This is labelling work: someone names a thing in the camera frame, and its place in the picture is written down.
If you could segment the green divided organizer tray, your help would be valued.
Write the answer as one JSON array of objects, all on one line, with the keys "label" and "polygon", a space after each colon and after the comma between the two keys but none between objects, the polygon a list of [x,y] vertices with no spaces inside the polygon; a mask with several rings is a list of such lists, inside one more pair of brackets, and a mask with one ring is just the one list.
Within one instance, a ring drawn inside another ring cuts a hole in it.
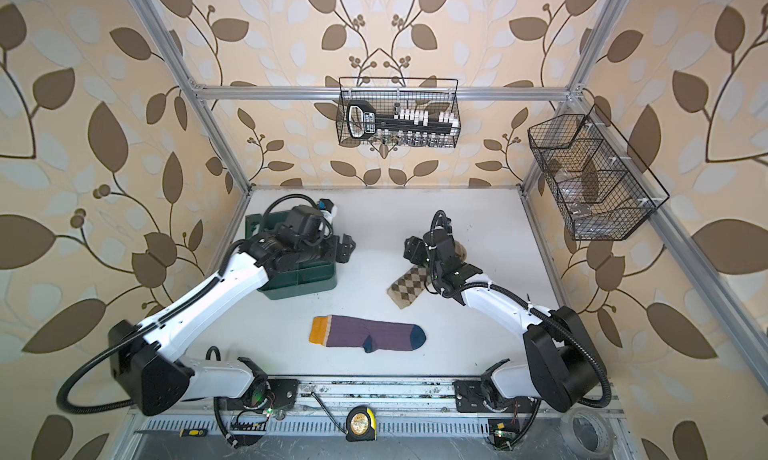
[{"label": "green divided organizer tray", "polygon": [[[288,210],[270,213],[265,228],[273,229],[278,223],[287,219],[288,213]],[[245,217],[245,238],[249,238],[259,231],[261,219],[261,214],[251,214]],[[270,277],[270,281],[258,291],[269,300],[278,301],[330,291],[336,286],[336,264],[313,261],[301,264],[292,271]]]}]

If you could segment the brown argyle sock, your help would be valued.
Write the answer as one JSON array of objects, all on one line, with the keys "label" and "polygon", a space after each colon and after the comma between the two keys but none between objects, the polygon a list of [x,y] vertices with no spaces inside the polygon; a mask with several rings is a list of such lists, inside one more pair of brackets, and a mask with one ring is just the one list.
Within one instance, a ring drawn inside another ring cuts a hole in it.
[{"label": "brown argyle sock", "polygon": [[[466,249],[461,243],[456,243],[456,252],[461,260],[466,261]],[[387,289],[387,295],[400,309],[411,306],[424,292],[439,295],[432,288],[427,270],[413,264],[406,273],[395,280]]]}]

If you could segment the purple striped sock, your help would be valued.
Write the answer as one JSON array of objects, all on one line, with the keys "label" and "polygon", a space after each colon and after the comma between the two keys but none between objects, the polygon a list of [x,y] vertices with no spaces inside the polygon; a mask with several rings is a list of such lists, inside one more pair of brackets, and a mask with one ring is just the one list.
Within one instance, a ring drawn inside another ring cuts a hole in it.
[{"label": "purple striped sock", "polygon": [[315,317],[309,334],[312,344],[328,348],[361,348],[365,353],[415,351],[426,340],[426,333],[418,325],[341,315]]}]

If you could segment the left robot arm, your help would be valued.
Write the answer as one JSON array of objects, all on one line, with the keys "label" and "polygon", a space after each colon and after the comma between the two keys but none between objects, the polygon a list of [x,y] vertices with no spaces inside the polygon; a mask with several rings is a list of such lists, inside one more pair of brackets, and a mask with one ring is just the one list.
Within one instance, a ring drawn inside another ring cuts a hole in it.
[{"label": "left robot arm", "polygon": [[[267,374],[251,359],[225,361],[188,356],[190,345],[224,313],[273,277],[314,262],[346,263],[356,244],[333,229],[337,206],[293,195],[297,206],[273,228],[261,225],[255,235],[232,243],[218,269],[180,300],[133,325],[116,324],[108,347],[79,367],[61,386],[58,408],[75,415],[136,406],[146,416],[165,412],[182,401],[205,398],[260,403]],[[92,369],[108,362],[113,379],[127,399],[101,405],[76,405],[74,386]]]}]

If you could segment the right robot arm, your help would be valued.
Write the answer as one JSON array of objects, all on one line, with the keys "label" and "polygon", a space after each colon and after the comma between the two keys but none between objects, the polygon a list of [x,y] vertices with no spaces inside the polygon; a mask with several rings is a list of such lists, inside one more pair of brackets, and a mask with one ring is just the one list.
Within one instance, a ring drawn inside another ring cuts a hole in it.
[{"label": "right robot arm", "polygon": [[462,260],[444,211],[435,213],[423,236],[405,240],[404,258],[426,270],[432,294],[486,315],[521,340],[523,364],[504,359],[481,375],[486,409],[503,412],[521,397],[545,402],[561,413],[576,404],[610,404],[607,368],[578,314],[566,306],[536,305]]}]

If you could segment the clear tape roll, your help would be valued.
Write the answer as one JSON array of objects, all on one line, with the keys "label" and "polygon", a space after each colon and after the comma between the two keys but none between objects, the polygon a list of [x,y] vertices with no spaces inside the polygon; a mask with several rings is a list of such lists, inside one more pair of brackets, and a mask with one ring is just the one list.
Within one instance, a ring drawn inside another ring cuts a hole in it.
[{"label": "clear tape roll", "polygon": [[573,408],[560,419],[566,446],[585,459],[610,459],[615,433],[607,420],[588,408]]}]

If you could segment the yellow black tape measure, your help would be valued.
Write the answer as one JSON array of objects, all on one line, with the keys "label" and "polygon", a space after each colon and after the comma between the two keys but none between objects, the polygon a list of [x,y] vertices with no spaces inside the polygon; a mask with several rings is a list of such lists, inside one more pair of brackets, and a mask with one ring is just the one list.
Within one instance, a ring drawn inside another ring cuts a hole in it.
[{"label": "yellow black tape measure", "polygon": [[375,441],[377,421],[374,412],[360,405],[349,411],[345,421],[345,439],[349,442]]}]

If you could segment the yellow black screwdriver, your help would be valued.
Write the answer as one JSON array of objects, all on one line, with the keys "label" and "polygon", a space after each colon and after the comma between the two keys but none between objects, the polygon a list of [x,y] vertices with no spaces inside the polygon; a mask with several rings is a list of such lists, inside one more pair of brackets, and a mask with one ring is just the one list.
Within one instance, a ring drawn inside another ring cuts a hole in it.
[{"label": "yellow black screwdriver", "polygon": [[181,430],[150,430],[142,429],[133,432],[134,435],[172,435],[180,438],[204,438],[209,430],[204,428],[181,429]]}]

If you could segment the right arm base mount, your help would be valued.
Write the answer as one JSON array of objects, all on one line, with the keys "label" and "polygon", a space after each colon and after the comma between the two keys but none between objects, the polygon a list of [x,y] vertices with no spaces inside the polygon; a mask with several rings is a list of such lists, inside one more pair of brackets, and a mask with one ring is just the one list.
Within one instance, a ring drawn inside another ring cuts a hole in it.
[{"label": "right arm base mount", "polygon": [[541,401],[530,397],[503,397],[488,379],[453,382],[459,413],[497,414],[488,419],[490,445],[499,451],[512,451],[531,430]]}]

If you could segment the black socket set rail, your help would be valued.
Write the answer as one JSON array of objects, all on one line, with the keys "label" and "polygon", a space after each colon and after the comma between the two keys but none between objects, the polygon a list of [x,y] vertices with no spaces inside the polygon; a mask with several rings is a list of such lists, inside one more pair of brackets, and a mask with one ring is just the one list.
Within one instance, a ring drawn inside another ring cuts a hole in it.
[{"label": "black socket set rail", "polygon": [[350,101],[341,114],[342,125],[356,140],[396,140],[401,143],[445,142],[457,139],[459,118],[451,111],[437,116],[395,103],[381,111],[365,100]]}]

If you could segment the aluminium frame rail front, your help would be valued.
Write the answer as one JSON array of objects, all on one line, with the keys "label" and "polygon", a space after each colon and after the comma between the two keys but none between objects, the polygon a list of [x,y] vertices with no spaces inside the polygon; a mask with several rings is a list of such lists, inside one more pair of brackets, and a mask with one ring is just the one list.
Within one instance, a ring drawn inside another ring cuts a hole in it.
[{"label": "aluminium frame rail front", "polygon": [[249,436],[336,436],[355,407],[369,408],[379,437],[485,438],[499,427],[517,429],[533,414],[522,397],[503,410],[485,406],[477,377],[274,376],[271,391],[256,406],[225,400],[183,402],[146,419],[142,434],[205,430],[224,424]]}]

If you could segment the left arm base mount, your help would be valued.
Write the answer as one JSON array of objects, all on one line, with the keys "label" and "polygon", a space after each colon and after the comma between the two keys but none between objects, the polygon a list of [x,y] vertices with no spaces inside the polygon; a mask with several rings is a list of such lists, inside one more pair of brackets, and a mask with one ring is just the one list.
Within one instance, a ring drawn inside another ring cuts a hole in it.
[{"label": "left arm base mount", "polygon": [[216,425],[227,444],[244,448],[259,442],[270,426],[282,421],[298,397],[299,380],[269,378],[239,398],[216,397]]}]

